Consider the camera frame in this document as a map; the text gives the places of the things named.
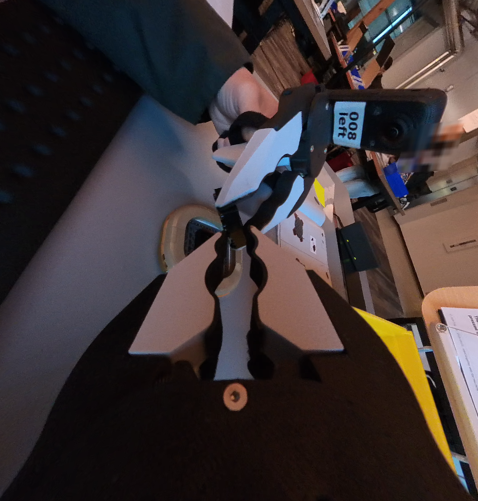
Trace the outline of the person's left forearm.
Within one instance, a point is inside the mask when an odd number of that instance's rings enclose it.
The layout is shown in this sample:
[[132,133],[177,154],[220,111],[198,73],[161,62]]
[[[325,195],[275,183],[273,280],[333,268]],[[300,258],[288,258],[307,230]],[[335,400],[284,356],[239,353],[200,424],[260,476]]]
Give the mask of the person's left forearm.
[[42,1],[142,90],[197,124],[226,81],[253,71],[207,1]]

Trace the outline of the red storage bin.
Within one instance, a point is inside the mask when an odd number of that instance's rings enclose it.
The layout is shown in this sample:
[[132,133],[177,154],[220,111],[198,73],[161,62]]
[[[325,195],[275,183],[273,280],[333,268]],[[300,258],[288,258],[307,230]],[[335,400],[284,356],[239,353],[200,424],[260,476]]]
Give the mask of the red storage bin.
[[335,173],[354,165],[352,157],[348,151],[343,151],[342,153],[327,159],[327,164]]

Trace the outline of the black power box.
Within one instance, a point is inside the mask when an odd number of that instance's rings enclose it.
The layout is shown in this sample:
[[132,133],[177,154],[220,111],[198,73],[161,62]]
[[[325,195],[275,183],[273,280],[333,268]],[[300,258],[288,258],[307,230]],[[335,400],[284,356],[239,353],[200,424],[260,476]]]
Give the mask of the black power box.
[[336,237],[345,274],[379,268],[380,263],[361,222],[336,228]]

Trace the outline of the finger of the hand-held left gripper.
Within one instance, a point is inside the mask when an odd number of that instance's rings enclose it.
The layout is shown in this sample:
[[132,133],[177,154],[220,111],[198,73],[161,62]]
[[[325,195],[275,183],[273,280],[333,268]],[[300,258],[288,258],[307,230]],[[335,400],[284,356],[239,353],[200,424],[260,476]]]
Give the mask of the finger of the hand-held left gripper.
[[272,193],[260,203],[251,218],[243,224],[244,229],[252,226],[262,233],[267,233],[278,226],[301,207],[315,180],[314,177],[303,177],[297,172],[281,173]]
[[231,166],[231,171],[215,206],[223,208],[257,191],[279,161],[297,151],[302,131],[303,114],[299,111],[282,126],[258,129],[246,143],[217,149],[216,161]]

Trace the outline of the yellow plastic bin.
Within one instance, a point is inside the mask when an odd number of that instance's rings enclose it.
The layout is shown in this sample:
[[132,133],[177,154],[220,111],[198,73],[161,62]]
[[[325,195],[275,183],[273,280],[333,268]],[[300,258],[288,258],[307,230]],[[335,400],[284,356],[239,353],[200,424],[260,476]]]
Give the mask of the yellow plastic bin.
[[372,327],[401,367],[413,389],[423,411],[425,421],[439,449],[458,476],[462,486],[467,488],[467,483],[461,475],[461,466],[453,460],[449,449],[449,443],[442,426],[438,406],[432,393],[433,387],[424,369],[413,333],[364,310],[357,308],[354,308],[354,310]]

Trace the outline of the instruction booklet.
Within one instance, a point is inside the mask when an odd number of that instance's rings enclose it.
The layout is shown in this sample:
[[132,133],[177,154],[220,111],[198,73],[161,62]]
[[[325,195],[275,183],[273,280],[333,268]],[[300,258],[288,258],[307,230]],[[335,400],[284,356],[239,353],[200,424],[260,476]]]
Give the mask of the instruction booklet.
[[324,224],[334,214],[335,184],[323,169],[317,180],[325,190],[326,206],[315,198],[312,186],[301,207],[279,225],[279,245],[291,254],[306,270],[315,271],[328,285],[332,285],[328,258],[328,232]]

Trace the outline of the tan brick pot base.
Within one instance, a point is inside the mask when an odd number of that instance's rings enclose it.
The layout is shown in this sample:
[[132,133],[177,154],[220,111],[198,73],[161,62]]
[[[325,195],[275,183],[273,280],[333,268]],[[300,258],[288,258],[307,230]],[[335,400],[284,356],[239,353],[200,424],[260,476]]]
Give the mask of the tan brick pot base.
[[[159,262],[163,273],[184,260],[223,227],[215,210],[198,204],[183,205],[165,219],[160,238]],[[223,280],[216,289],[218,297],[225,297],[239,285],[243,271],[242,251],[227,245]]]

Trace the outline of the black brick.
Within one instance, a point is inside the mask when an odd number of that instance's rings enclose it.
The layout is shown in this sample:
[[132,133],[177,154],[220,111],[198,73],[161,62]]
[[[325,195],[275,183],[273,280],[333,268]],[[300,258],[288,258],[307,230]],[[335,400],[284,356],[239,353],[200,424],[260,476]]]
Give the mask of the black brick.
[[235,204],[218,207],[223,232],[227,235],[230,247],[235,250],[244,248],[247,244],[239,210]]

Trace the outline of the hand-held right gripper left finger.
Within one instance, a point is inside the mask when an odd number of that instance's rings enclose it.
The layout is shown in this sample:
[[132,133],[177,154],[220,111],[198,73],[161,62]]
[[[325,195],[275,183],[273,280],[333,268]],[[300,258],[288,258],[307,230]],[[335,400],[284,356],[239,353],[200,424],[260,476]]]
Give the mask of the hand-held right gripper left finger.
[[167,272],[130,355],[187,362],[200,379],[214,379],[223,337],[216,291],[224,278],[227,245],[224,233],[215,234]]

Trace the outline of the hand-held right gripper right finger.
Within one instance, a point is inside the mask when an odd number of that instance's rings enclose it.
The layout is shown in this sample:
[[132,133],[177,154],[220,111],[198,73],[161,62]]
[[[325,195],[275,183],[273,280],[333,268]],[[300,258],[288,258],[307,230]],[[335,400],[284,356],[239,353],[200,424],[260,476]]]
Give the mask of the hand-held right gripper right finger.
[[256,227],[245,232],[249,276],[257,287],[246,337],[249,373],[257,380],[288,372],[320,380],[314,357],[344,350],[317,285],[333,289]]

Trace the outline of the person's left hand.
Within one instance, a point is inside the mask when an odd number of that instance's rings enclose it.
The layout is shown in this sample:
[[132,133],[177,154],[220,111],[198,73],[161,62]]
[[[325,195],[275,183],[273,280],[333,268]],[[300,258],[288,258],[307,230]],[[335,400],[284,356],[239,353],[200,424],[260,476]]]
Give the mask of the person's left hand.
[[246,112],[272,118],[279,108],[278,100],[245,67],[207,72],[206,92],[206,110],[219,136]]

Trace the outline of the printed instruction sheet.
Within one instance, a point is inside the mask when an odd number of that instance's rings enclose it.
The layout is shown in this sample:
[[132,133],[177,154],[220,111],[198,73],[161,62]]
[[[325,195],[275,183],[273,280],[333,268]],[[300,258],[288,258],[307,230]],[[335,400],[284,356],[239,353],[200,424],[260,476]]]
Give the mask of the printed instruction sheet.
[[451,402],[478,492],[478,308],[442,307],[439,334],[454,386]]

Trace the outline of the blue storage bin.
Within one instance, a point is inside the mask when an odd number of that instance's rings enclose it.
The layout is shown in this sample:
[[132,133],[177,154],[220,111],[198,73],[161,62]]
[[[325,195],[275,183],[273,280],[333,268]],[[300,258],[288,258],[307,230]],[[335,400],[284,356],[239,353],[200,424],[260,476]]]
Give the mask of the blue storage bin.
[[387,184],[391,188],[391,191],[397,198],[406,197],[409,191],[398,171],[397,163],[392,162],[383,168],[383,173],[386,178]]

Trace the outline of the instruction sheet on clipboard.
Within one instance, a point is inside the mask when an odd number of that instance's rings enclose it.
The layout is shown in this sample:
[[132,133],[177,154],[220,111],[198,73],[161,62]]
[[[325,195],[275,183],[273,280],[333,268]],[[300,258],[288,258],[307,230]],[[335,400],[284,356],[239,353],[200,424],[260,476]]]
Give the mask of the instruction sheet on clipboard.
[[443,307],[478,309],[478,286],[437,289],[422,302],[423,320],[478,491],[478,416],[449,333],[437,329]]

